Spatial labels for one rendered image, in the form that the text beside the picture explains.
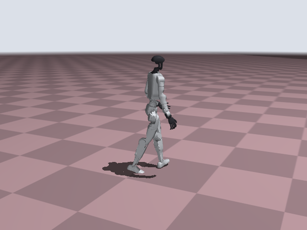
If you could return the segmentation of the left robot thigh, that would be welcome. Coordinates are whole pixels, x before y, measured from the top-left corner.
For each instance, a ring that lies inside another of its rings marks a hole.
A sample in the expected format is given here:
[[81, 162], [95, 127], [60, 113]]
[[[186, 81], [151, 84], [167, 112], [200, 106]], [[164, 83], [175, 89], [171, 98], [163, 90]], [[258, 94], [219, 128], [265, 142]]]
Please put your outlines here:
[[[156, 113], [156, 114], [158, 115], [158, 113]], [[157, 129], [156, 134], [154, 136], [154, 140], [160, 140], [161, 138], [162, 138], [162, 135], [161, 135], [161, 124], [160, 124], [160, 119], [159, 119], [158, 129]]]

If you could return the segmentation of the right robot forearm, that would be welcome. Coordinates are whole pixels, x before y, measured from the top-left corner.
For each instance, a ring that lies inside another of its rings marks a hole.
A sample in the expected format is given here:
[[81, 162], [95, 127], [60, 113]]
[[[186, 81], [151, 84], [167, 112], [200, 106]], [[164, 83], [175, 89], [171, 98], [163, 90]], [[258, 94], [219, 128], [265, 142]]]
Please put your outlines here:
[[163, 111], [163, 113], [164, 114], [167, 114], [167, 116], [169, 117], [169, 116], [171, 116], [171, 114], [170, 114], [170, 112], [169, 112], [169, 109], [168, 109], [168, 107], [167, 107], [167, 101], [166, 101], [166, 96], [164, 95], [164, 94], [162, 94], [161, 96], [160, 96], [160, 104], [161, 104], [161, 106], [162, 106], [162, 111]]

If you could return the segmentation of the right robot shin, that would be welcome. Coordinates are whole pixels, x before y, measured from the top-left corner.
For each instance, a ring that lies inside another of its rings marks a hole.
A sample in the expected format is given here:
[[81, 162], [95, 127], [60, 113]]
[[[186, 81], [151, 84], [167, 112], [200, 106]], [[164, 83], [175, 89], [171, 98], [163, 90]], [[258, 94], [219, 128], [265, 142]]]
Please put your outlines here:
[[[136, 152], [135, 152], [135, 159], [134, 162], [132, 164], [132, 167], [136, 168], [137, 163], [139, 162], [139, 160], [142, 158], [147, 146], [146, 145], [146, 141], [144, 139], [141, 139], [139, 141], [139, 144], [137, 146]], [[136, 165], [135, 165], [136, 164]]]

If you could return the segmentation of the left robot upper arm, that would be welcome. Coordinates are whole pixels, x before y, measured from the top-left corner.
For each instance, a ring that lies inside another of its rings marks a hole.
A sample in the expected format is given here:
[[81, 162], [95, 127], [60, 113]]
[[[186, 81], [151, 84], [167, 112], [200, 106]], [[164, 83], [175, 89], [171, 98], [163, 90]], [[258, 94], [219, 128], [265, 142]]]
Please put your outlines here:
[[[149, 73], [148, 73], [148, 75], [149, 75]], [[146, 87], [145, 87], [145, 93], [146, 94], [148, 94], [148, 75], [147, 75], [147, 82], [146, 82]]]

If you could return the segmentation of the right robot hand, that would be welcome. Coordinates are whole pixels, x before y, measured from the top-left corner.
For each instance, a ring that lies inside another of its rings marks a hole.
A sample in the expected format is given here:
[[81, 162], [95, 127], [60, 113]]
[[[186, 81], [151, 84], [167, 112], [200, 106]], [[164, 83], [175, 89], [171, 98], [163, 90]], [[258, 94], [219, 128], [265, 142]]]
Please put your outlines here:
[[175, 127], [177, 127], [177, 125], [176, 125], [177, 121], [171, 116], [168, 117], [167, 114], [165, 114], [165, 116], [168, 119], [168, 122], [170, 124], [170, 130], [175, 129]]

